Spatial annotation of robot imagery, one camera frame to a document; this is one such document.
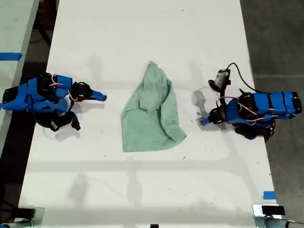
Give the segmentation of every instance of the crumpled cloth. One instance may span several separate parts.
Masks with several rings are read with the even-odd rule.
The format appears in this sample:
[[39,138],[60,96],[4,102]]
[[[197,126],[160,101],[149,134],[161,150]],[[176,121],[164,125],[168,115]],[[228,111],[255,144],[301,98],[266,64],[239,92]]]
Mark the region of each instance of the crumpled cloth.
[[179,127],[172,82],[154,62],[149,63],[121,120],[124,152],[166,150],[186,138]]

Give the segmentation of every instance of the wire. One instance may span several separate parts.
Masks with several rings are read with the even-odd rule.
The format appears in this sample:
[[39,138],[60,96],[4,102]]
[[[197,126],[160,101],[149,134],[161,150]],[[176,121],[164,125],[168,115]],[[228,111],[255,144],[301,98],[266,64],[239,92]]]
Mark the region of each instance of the wire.
[[7,201],[3,200],[2,203],[5,203],[6,205],[11,206],[12,208],[17,208],[16,206],[12,205],[11,203],[8,203]]
[[56,75],[52,75],[52,82],[53,82],[53,84],[50,84],[49,86],[60,86],[60,85],[61,85],[61,86],[65,87],[65,88],[67,89],[69,95],[70,95],[70,98],[71,98],[73,101],[77,101],[77,98],[74,99],[74,98],[72,97],[71,91],[70,91],[70,89],[69,89],[66,85],[61,84],[61,83],[56,83],[56,82],[54,81],[54,79],[53,79],[54,76],[56,76]]
[[235,99],[237,99],[237,100],[239,100],[239,98],[238,97],[235,97],[235,96],[221,96],[216,102],[215,102],[215,104],[217,105],[217,107],[219,107],[218,106],[218,101],[219,100],[221,100],[221,99],[223,99],[223,98],[235,98]]
[[261,117],[261,118],[255,119],[255,120],[248,120],[248,119],[246,119],[246,121],[249,121],[249,122],[256,122],[256,121],[264,120],[264,119],[265,119],[265,117]]
[[37,41],[33,41],[33,42],[29,42],[30,44],[36,44],[36,43],[38,43],[38,42],[40,42],[40,41],[42,41],[42,37],[39,39],[39,40],[37,40]]
[[238,68],[238,66],[237,66],[236,63],[230,63],[230,64],[228,65],[228,67],[226,68],[226,70],[228,70],[229,67],[231,67],[232,65],[235,65],[235,66],[236,66],[237,71],[238,71],[238,75],[240,76],[240,78],[242,79],[242,81],[244,82],[244,84],[248,86],[248,88],[252,89],[253,91],[256,91],[257,93],[263,93],[263,94],[265,94],[265,92],[261,92],[261,91],[259,91],[259,90],[256,90],[256,89],[252,88],[250,85],[248,85],[248,84],[245,82],[245,80],[243,79],[243,77],[242,77],[242,75],[241,75],[241,72],[240,72],[240,70],[239,70],[239,68]]
[[254,111],[252,111],[250,108],[248,108],[247,106],[245,106],[245,105],[243,105],[243,104],[241,104],[240,102],[238,102],[237,101],[237,103],[241,106],[241,107],[243,107],[243,108],[245,108],[245,109],[247,109],[249,112],[251,112],[252,114],[254,114],[254,115],[257,115],[257,113],[256,112],[254,112]]
[[4,211],[4,212],[7,212],[7,213],[12,213],[12,211],[9,210],[9,209],[0,209],[0,211]]
[[30,97],[30,100],[31,100],[30,104],[31,104],[31,109],[32,109],[32,114],[33,114],[34,120],[36,123],[39,124],[39,122],[36,118],[36,115],[35,115],[35,111],[34,111],[34,99],[33,99],[32,95],[30,95],[30,94],[27,94],[25,99],[27,99],[28,96]]

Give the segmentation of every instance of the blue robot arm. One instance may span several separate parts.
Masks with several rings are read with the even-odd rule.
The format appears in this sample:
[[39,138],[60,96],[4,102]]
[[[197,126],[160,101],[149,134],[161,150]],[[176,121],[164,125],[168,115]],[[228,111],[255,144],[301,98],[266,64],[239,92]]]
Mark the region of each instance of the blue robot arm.
[[[68,109],[65,97],[69,95],[71,106]],[[59,130],[72,122],[72,127],[79,130],[79,122],[71,111],[74,102],[83,100],[105,101],[106,95],[94,91],[84,82],[74,82],[61,75],[42,74],[25,84],[6,89],[0,108],[10,111],[32,112],[36,122],[53,131]]]
[[263,93],[250,87],[256,93],[240,90],[242,95],[226,104],[225,89],[231,83],[228,69],[231,65],[237,67],[232,63],[226,69],[219,70],[216,80],[209,80],[211,88],[220,93],[221,106],[212,109],[208,118],[201,119],[202,125],[226,122],[234,125],[236,133],[248,139],[261,135],[267,141],[274,133],[276,119],[291,119],[302,112],[298,94],[290,91]]

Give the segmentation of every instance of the black cable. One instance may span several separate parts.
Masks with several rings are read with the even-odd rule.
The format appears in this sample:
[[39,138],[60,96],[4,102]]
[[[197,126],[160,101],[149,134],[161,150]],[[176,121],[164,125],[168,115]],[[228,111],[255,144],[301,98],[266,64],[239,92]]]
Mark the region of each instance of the black cable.
[[34,120],[35,120],[36,123],[39,124],[39,122],[36,118],[36,115],[35,115],[35,111],[34,111],[34,99],[33,99],[31,94],[27,94],[26,97],[25,97],[25,100],[27,99],[28,96],[30,97],[30,100],[31,100],[30,104],[31,104],[31,109],[32,109],[32,114],[33,114]]
[[265,94],[265,92],[261,92],[261,91],[259,91],[259,90],[256,90],[256,89],[252,88],[250,85],[248,85],[248,84],[245,82],[245,80],[243,79],[243,77],[242,77],[242,75],[241,75],[241,72],[240,72],[240,70],[239,70],[239,68],[238,68],[238,66],[237,66],[236,63],[230,63],[230,64],[228,65],[228,67],[226,68],[226,70],[228,70],[229,67],[231,67],[232,65],[235,65],[235,66],[236,66],[237,71],[238,71],[238,75],[240,76],[240,78],[242,79],[242,81],[244,82],[245,85],[247,85],[250,89],[252,89],[253,91],[256,91],[257,93],[263,93],[263,94]]
[[0,209],[0,211],[4,211],[4,212],[7,212],[7,213],[12,213],[12,211],[9,210],[9,209]]
[[37,40],[37,41],[33,41],[33,42],[29,42],[30,44],[36,44],[36,43],[38,43],[38,42],[40,42],[40,41],[42,41],[42,37],[39,39],[39,40]]

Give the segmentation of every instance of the red wire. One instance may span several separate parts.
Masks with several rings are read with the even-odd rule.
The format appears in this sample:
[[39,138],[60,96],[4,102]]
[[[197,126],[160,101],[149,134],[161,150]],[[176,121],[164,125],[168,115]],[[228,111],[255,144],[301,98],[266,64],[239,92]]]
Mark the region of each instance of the red wire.
[[[53,82],[53,84],[50,84],[49,86],[64,86],[64,88],[66,88],[66,86],[64,85],[64,84],[61,84],[61,83],[56,83],[55,81],[54,81],[54,79],[53,79],[53,77],[54,77],[55,75],[52,75],[52,82]],[[68,94],[70,95],[70,98],[73,100],[73,101],[77,101],[77,99],[74,99],[73,97],[72,97],[72,95],[71,95],[71,93],[70,93],[70,90],[68,89],[68,88],[66,88],[67,89],[67,91],[68,91]]]

